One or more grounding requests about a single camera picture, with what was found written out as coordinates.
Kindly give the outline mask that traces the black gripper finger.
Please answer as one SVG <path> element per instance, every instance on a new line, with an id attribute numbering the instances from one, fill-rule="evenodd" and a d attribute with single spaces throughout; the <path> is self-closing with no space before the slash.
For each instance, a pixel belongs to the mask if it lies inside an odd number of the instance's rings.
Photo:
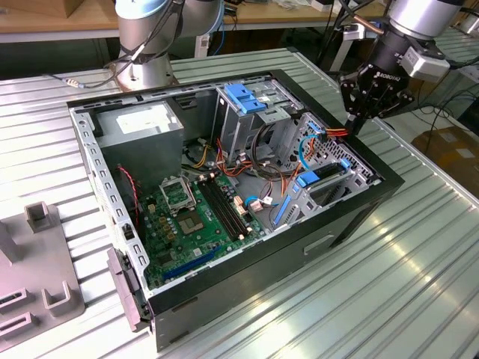
<path id="1" fill-rule="evenodd" d="M 338 84 L 348 118 L 345 128 L 350 135 L 357 135 L 366 121 L 365 100 L 359 87 L 359 74 L 343 75 L 339 78 Z"/>
<path id="2" fill-rule="evenodd" d="M 369 102 L 367 118 L 384 118 L 409 105 L 413 100 L 413 94 L 409 89 L 396 91 L 389 88 L 377 99 L 372 99 Z"/>

